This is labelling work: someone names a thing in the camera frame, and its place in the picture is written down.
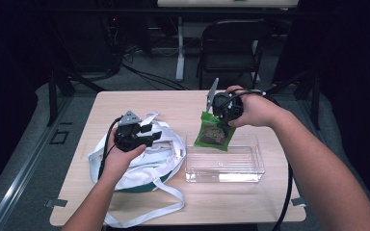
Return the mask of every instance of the gray carpet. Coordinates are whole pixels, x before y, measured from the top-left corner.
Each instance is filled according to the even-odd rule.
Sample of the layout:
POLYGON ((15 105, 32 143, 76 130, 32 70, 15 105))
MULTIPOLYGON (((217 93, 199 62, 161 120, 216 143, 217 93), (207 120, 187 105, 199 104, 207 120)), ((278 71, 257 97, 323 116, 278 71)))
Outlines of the gray carpet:
MULTIPOLYGON (((263 57, 263 65, 260 71, 261 82, 257 86, 261 90, 267 90, 271 87, 271 77, 282 47, 282 41, 276 38, 272 45, 263 57)), ((133 57, 127 57, 127 61, 131 61, 131 58, 133 58, 132 64, 130 62, 125 63, 141 71, 164 76, 174 81, 176 54, 167 56, 167 54, 172 54, 172 50, 166 50, 166 52, 165 55, 162 55, 155 51, 152 59, 141 52, 136 53, 133 57)), ((198 88, 198 79, 195 78, 198 61, 196 54, 192 49, 187 50, 185 77, 184 81, 180 83, 191 90, 198 88)), ((85 77, 93 78, 97 75, 94 73, 85 75, 85 77)), ((216 75, 207 76, 204 87, 209 88, 215 77, 216 75)), ((249 82, 249 76, 243 76, 239 79, 221 78, 220 88, 224 89, 234 84, 244 85, 249 82)), ((156 88, 171 90, 171 88, 161 84, 153 82, 150 82, 150 84, 144 78, 125 68, 122 68, 112 78, 100 79, 95 83, 106 90, 155 90, 156 88)), ((58 95, 60 115, 52 127, 46 127, 49 120, 47 85, 37 90, 40 99, 38 107, 16 151, 13 153, 13 157, 0 177, 0 230, 59 229, 49 223, 52 209, 45 207, 44 204, 47 199, 57 198, 95 98, 93 90, 78 82, 73 82, 73 85, 77 90, 73 97, 68 98, 61 94, 58 95), (28 168, 29 173, 33 173, 30 174, 31 177, 20 174, 25 172, 26 168, 28 168), (9 189, 15 183, 22 185, 23 188, 13 195, 13 193, 10 194, 9 189)), ((277 95, 281 107, 293 112, 310 131, 352 168, 342 149, 339 130, 331 112, 329 101, 325 97, 321 97, 319 114, 321 130, 317 131, 309 120, 308 101, 296 101, 292 96, 294 89, 295 86, 288 87, 277 95)), ((307 212, 305 221, 283 223, 281 229, 321 230, 317 218, 311 212, 311 208, 306 207, 305 209, 307 212)), ((258 225, 259 230, 271 230, 272 227, 273 224, 258 225)), ((233 226, 233 228, 247 230, 249 226, 233 226)), ((172 229, 180 230, 181 228, 173 227, 172 229)))

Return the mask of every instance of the plastic box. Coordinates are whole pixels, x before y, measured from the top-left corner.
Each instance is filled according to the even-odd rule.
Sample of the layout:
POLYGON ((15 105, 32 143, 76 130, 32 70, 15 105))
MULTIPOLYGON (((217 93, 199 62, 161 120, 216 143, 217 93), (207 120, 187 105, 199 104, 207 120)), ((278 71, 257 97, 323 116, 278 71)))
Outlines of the plastic box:
POLYGON ((265 173, 256 135, 234 135, 227 152, 194 146, 196 138, 186 137, 187 182, 258 182, 265 173))

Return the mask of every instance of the office chair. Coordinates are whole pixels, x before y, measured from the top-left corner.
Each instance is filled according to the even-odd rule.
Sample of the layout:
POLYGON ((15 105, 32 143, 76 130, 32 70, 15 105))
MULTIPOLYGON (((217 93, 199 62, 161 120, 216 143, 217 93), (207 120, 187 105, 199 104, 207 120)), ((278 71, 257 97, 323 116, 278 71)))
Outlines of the office chair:
POLYGON ((206 27, 202 33, 197 77, 202 89, 203 72, 253 73, 254 89, 264 44, 273 27, 262 19, 221 20, 206 27))

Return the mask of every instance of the right hand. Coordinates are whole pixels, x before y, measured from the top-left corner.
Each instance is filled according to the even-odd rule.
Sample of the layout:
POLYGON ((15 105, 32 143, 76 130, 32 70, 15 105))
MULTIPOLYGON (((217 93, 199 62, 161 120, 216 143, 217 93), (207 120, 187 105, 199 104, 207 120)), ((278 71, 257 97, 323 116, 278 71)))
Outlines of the right hand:
MULTIPOLYGON (((240 86, 231 86, 225 92, 231 93, 234 90, 236 93, 241 93, 244 90, 240 86)), ((245 94, 241 96, 243 102, 243 113, 237 119, 231 120, 228 124, 232 127, 242 127, 251 125, 256 127, 268 126, 271 127, 273 121, 285 111, 270 100, 257 94, 245 94)))

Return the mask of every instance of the forearm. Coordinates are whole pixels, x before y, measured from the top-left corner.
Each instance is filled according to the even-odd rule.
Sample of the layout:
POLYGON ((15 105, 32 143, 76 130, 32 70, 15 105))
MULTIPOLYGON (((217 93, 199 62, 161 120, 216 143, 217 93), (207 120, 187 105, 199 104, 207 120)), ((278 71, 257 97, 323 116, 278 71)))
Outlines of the forearm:
POLYGON ((115 179, 100 178, 62 230, 100 230, 116 183, 115 179))
POLYGON ((289 112, 271 127, 305 197, 328 230, 370 230, 370 202, 354 175, 289 112))

